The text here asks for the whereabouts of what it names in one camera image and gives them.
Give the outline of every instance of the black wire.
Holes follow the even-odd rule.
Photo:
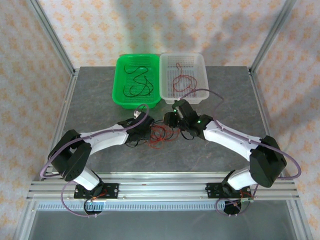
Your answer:
[[[139,146],[139,145],[145,144],[146,142],[147,142],[147,140],[145,140],[145,141],[142,142],[142,143],[141,143],[140,141],[137,141],[135,145],[130,144],[130,143],[128,142],[128,143],[126,143],[125,145],[128,146],[129,148],[135,148],[135,147],[137,147],[137,146]]]
[[[88,198],[87,200],[85,200],[84,204],[83,204],[83,210],[87,215],[99,215],[101,213],[101,211],[94,211],[95,206],[93,206],[93,211],[88,211],[86,208],[87,202],[91,200],[91,198]]]
[[[133,145],[133,144],[130,144],[129,142],[128,143],[126,143],[125,145],[127,146],[127,147],[129,147],[129,148],[135,148],[136,146],[138,146],[138,141],[135,143],[135,145]]]
[[[164,139],[166,136],[166,131],[163,131],[163,136],[162,137],[157,137],[156,135],[154,135],[156,138],[153,138],[152,135],[150,135],[150,138],[152,138],[153,140],[160,140],[160,139]]]
[[[144,111],[144,108],[146,107],[146,105],[143,105],[142,109],[141,109],[141,112]]]
[[[154,123],[153,123],[153,125],[156,125],[156,124],[162,124],[163,123],[163,120],[162,119],[160,119],[160,120],[157,120],[157,121],[155,121]]]
[[[139,66],[139,67],[136,68],[136,70],[134,70],[134,71],[132,71],[132,72],[128,72],[128,71],[126,71],[126,65],[125,65],[125,66],[123,67],[123,70],[124,70],[124,72],[127,73],[127,74],[133,74],[133,73],[135,73],[135,72],[136,72],[138,69],[140,69],[140,68],[145,68],[146,71],[144,71],[144,72],[136,75],[136,76],[133,78],[133,81],[134,81],[135,83],[137,83],[137,84],[143,85],[144,87],[143,87],[143,89],[142,89],[138,94],[133,94],[133,93],[132,93],[132,88],[134,87],[134,85],[132,85],[132,86],[129,88],[129,93],[130,93],[131,95],[127,95],[127,94],[125,93],[125,88],[126,88],[126,86],[124,86],[124,87],[123,87],[123,95],[125,95],[126,97],[134,98],[134,97],[150,96],[150,94],[151,94],[152,91],[154,90],[153,84],[152,84],[150,81],[148,81],[148,79],[147,79],[146,76],[143,76],[143,78],[145,79],[145,83],[141,83],[141,82],[139,82],[139,81],[136,80],[136,78],[140,77],[141,75],[143,75],[143,74],[145,74],[145,73],[147,73],[147,72],[149,71],[149,69],[148,69],[146,66]],[[141,95],[142,92],[146,89],[146,87],[148,88],[148,91],[149,91],[149,92],[148,92],[147,94]]]
[[[167,137],[165,140],[169,140],[171,139],[173,136],[174,136],[174,129],[172,127],[170,127],[171,130],[172,130],[172,133],[171,133],[171,136],[170,137]]]
[[[195,139],[195,137],[194,136],[192,136],[192,138],[190,139],[190,138],[187,138],[184,134],[183,134],[183,132],[181,131],[181,135],[182,135],[182,137],[185,139],[185,140],[189,140],[189,141],[191,141],[191,140],[193,140],[193,139]]]

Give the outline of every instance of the glass panel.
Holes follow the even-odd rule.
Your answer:
[[[37,211],[29,240],[295,240],[286,201],[256,201],[243,215],[215,211],[110,211],[97,218]]]

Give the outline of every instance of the aluminum frame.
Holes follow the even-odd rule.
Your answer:
[[[74,94],[75,86],[77,83],[77,78],[78,78],[78,75],[75,75],[75,74],[72,74],[70,77],[67,89],[64,94],[64,101],[61,106],[60,114],[58,117],[58,122],[55,127],[55,133],[54,133],[53,139],[52,139],[50,147],[49,147],[49,152],[57,145],[57,143],[60,141],[60,139],[62,137],[65,123],[66,123],[66,119],[67,119],[67,115],[68,115],[68,111],[69,111],[69,107],[70,107],[70,103],[71,103],[71,99]]]
[[[56,53],[62,60],[63,65],[68,70],[70,74],[75,72],[75,68],[68,57],[66,50],[64,49],[63,45],[61,44],[54,28],[50,24],[50,21],[41,7],[41,4],[38,0],[25,0],[27,1],[30,9],[34,12],[35,17],[39,20],[41,27],[44,30],[44,33],[48,36],[49,40],[51,41],[53,48],[55,49]]]
[[[228,172],[113,172],[99,173],[104,183],[119,183],[117,199],[123,201],[205,201],[214,202],[207,196],[207,183],[221,183]],[[33,181],[27,199],[59,200],[66,182],[60,177]],[[64,196],[73,200],[74,185],[68,185]],[[276,180],[271,188],[260,186],[255,200],[298,200],[299,195],[293,180]]]
[[[286,0],[278,17],[276,18],[273,26],[271,27],[270,32],[266,36],[258,54],[256,55],[251,67],[250,72],[254,73],[258,69],[260,63],[262,62],[263,58],[267,54],[270,46],[272,45],[273,41],[275,40],[276,36],[280,32],[280,29],[284,25],[286,19],[288,18],[292,8],[294,7],[297,0]]]
[[[268,135],[271,136],[271,132],[270,129],[268,127],[268,120],[266,117],[266,113],[264,111],[264,108],[262,107],[262,103],[261,103],[261,97],[259,95],[259,91],[257,89],[257,84],[256,81],[258,79],[258,75],[255,71],[250,71],[248,69],[248,73],[249,73],[249,78],[253,87],[253,91],[254,91],[254,95],[255,95],[255,99],[257,101],[258,104],[258,108],[260,111],[260,115],[262,118],[262,122],[265,128],[265,131]],[[281,176],[285,176],[286,175],[286,171],[284,170],[281,173]],[[297,239],[299,240],[312,240],[312,233],[308,224],[308,220],[307,220],[307,216],[305,214],[305,212],[303,211],[303,206],[302,203],[300,201],[294,201],[294,200],[287,200],[286,204],[288,206],[288,211],[291,217],[291,221],[293,224],[293,228],[295,231],[295,235],[297,237]]]

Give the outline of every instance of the plastic basket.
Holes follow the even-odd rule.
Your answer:
[[[161,100],[159,56],[127,54],[119,57],[115,66],[112,99],[125,109],[135,109],[140,104],[154,108]]]
[[[190,80],[185,77],[181,77],[178,84],[174,85],[173,81],[181,74],[181,71],[182,75],[189,75],[196,79],[195,89],[209,89],[205,60],[201,54],[164,53],[160,56],[159,87],[160,96],[167,104],[173,104],[175,100],[178,100],[192,90],[190,88],[186,89],[190,84]],[[196,91],[189,94],[185,99],[190,104],[199,104],[208,97],[208,91]]]

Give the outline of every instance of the gray countertop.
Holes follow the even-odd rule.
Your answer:
[[[223,124],[253,136],[264,137],[266,131],[255,94],[244,66],[206,67],[209,88],[221,94],[225,101],[215,116]],[[78,133],[109,128],[133,116],[133,109],[124,109],[112,100],[115,67],[81,67],[68,110],[64,132]],[[211,115],[219,102],[212,93],[198,105],[198,114]],[[155,120],[171,111],[161,100],[150,110]],[[200,138],[192,141],[181,136],[165,142],[162,149],[146,144],[135,148],[116,145],[89,157],[87,167],[102,172],[228,172],[241,169],[248,162],[235,152]]]

